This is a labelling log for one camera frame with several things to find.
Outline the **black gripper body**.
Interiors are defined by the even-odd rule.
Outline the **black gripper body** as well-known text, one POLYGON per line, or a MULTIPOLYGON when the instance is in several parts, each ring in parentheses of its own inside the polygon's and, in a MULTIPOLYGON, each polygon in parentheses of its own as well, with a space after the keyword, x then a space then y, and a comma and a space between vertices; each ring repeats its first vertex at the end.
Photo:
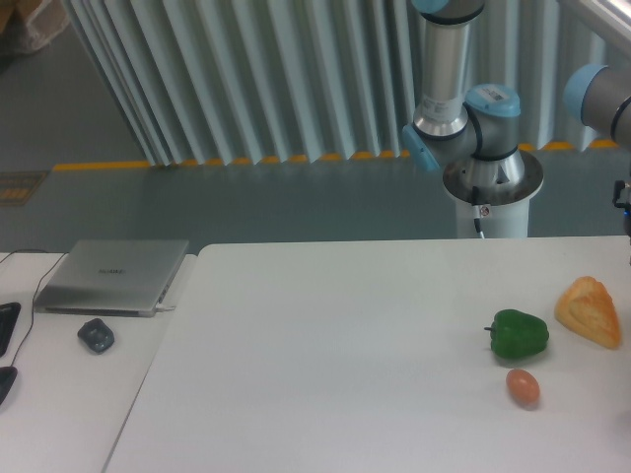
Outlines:
POLYGON ((622 209, 625 216, 630 216, 630 182, 615 180, 613 184, 612 205, 622 209))

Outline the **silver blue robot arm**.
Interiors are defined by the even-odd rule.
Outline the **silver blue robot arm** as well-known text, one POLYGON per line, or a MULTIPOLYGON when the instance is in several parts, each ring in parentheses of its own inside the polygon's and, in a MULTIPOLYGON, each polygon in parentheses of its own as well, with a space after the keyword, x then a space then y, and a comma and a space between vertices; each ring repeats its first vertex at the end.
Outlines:
MULTIPOLYGON (((603 39, 630 53, 630 2, 559 1, 603 39)), ((422 99, 402 138, 424 170, 445 168, 444 187, 472 208, 527 201, 541 187, 543 171, 518 150, 519 95, 498 84, 464 93, 472 22, 485 1, 411 1, 426 22, 422 99)), ((587 64, 568 80, 569 113, 600 136, 630 151, 630 69, 587 64)))

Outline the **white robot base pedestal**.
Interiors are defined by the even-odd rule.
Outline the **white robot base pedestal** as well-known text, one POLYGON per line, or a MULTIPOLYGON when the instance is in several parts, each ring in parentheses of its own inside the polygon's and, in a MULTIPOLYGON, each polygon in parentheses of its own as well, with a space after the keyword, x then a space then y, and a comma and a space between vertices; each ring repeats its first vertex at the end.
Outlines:
POLYGON ((456 236, 458 238, 479 237, 474 219, 480 221, 479 228, 485 238, 524 238, 528 234, 529 199, 499 206, 483 204, 475 214, 474 207, 465 201, 452 198, 456 209, 456 236))

